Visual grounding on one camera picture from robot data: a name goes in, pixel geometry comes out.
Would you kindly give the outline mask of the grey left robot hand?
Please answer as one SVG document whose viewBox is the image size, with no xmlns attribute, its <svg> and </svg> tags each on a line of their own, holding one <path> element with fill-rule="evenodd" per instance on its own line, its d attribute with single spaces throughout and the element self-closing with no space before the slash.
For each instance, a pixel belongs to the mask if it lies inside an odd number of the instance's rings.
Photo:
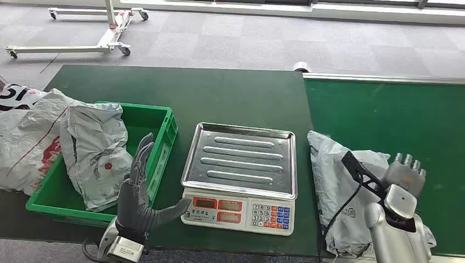
<svg viewBox="0 0 465 263">
<path fill-rule="evenodd" d="M 130 172 L 124 176 L 118 196 L 116 227 L 119 235 L 140 244 L 145 243 L 153 228 L 185 214 L 192 202 L 192 199 L 184 197 L 176 205 L 162 210 L 149 206 L 145 170 L 153 146 L 154 135 L 148 133 L 139 142 Z"/>
</svg>

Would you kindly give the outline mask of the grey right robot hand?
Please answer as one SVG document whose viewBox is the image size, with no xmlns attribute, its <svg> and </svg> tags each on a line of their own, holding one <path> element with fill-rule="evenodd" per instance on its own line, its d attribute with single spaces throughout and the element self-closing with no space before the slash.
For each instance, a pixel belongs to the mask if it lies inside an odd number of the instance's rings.
<svg viewBox="0 0 465 263">
<path fill-rule="evenodd" d="M 381 182 L 384 188 L 398 185 L 418 198 L 426 183 L 426 174 L 419 160 L 412 162 L 410 154 L 406 154 L 403 159 L 402 153 L 397 153 Z"/>
</svg>

